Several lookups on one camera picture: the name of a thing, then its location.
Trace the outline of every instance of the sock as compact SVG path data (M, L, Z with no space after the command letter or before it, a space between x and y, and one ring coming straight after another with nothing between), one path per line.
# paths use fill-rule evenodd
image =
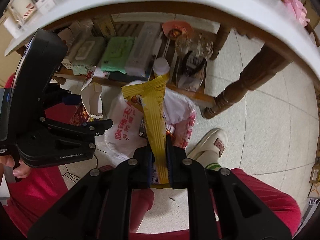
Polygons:
M205 151L196 161L209 170L218 171L221 168L218 164L218 159L219 153L215 151Z

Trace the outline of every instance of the yellow snack packet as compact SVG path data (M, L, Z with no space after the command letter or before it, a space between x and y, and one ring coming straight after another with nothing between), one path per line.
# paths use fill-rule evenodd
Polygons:
M159 184L169 183L163 119L165 86L165 80L159 76L143 84L122 87L123 97L138 110L143 111L148 141L155 156L154 164Z

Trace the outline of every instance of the silver screw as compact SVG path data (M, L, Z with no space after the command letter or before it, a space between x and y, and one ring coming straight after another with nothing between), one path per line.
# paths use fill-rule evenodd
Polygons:
M138 160L134 159L134 158L129 159L128 160L128 164L131 165L131 166L134 166L134 165L138 164Z
M230 170L228 168L221 168L220 173L224 176L230 175Z
M190 165L190 164L192 163L192 160L189 159L189 158L185 158L185 159L182 160L182 163L183 163L184 165Z
M100 174L100 171L98 169L92 169L90 171L90 176L91 177L97 177Z

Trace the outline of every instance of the foot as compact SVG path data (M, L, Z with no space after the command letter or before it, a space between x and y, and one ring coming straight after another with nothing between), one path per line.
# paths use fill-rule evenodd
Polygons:
M218 163L228 144L228 136L224 130L215 128L209 131L188 154L188 158L196 160L204 167Z

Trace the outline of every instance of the red pants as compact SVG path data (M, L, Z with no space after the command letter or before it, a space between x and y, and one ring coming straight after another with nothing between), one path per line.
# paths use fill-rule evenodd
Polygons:
M297 231L300 223L300 209L291 196L247 175L241 169L233 169L232 172L286 224L292 235ZM19 183L9 184L8 187L11 198L5 210L24 235L32 224L67 192L58 167L33 169L29 177ZM153 199L154 194L151 189L133 192L131 232L136 232L145 213L152 207ZM130 239L187 240L189 230L162 234L131 233Z

